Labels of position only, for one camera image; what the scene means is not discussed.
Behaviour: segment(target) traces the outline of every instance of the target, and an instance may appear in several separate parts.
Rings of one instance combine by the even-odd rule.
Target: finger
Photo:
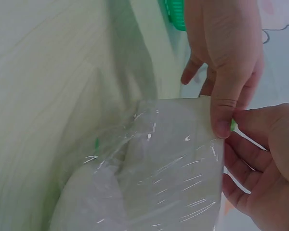
[[[261,177],[261,173],[252,170],[244,163],[227,143],[225,144],[225,166],[237,181],[249,191],[253,190]]]
[[[272,162],[272,156],[268,151],[262,150],[235,132],[231,133],[226,142],[239,158],[257,171],[264,172]]]
[[[246,109],[249,103],[251,102],[255,94],[255,91],[257,89],[257,86],[259,84],[259,81],[261,79],[261,76],[263,74],[263,67],[264,67],[264,61],[263,61],[263,55],[261,55],[261,57],[256,63],[256,66],[254,68],[254,71],[251,77],[243,86],[240,97],[236,104],[237,109],[241,109],[241,110]]]
[[[241,111],[239,129],[262,146],[269,146],[276,166],[289,181],[289,104]]]
[[[183,71],[183,74],[181,77],[181,83],[184,85],[188,84],[191,81],[191,79],[195,76],[197,71],[201,68],[202,65],[203,65],[203,62],[200,61],[193,54],[191,54],[191,57],[185,67],[185,70]]]
[[[215,80],[216,80],[216,71],[214,71],[209,66],[207,69],[207,78],[201,88],[200,95],[212,95]]]
[[[243,192],[227,174],[223,175],[223,193],[237,210],[248,215],[247,200],[249,195]]]
[[[217,72],[211,97],[211,124],[219,138],[230,136],[233,112],[244,84],[242,78],[227,78]]]
[[[239,111],[234,114],[234,120],[241,132],[269,150],[269,129],[276,120],[277,114],[272,107]]]

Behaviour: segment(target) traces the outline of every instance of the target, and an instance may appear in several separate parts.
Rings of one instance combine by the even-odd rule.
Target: white fabric
[[[48,225],[76,141],[179,97],[187,39],[162,3],[0,0],[0,231]]]
[[[208,97],[142,103],[133,128],[142,135],[130,141],[119,181],[107,162],[82,166],[50,231],[222,230],[223,141],[209,105]]]
[[[90,163],[76,171],[66,184],[50,231],[124,231],[126,222],[114,171]]]

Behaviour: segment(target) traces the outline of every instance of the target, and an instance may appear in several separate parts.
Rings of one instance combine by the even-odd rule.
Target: hand
[[[263,71],[262,27],[257,0],[185,0],[191,56],[181,82],[209,65],[201,95],[211,95],[211,124],[230,135],[236,108],[251,101]]]
[[[289,104],[235,113],[239,129],[225,144],[225,165],[251,193],[224,174],[223,192],[262,231],[289,231]]]

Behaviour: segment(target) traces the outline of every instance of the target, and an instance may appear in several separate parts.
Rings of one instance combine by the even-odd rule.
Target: plastic wrap
[[[62,162],[73,174],[50,230],[221,230],[223,141],[209,105],[208,97],[141,102],[133,122],[80,144]]]

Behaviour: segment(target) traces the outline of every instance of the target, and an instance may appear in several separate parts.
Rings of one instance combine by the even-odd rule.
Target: wrinkled plastic
[[[223,141],[209,105],[208,97],[141,102],[133,122],[80,144],[62,162],[61,178],[73,174],[50,230],[221,230]]]

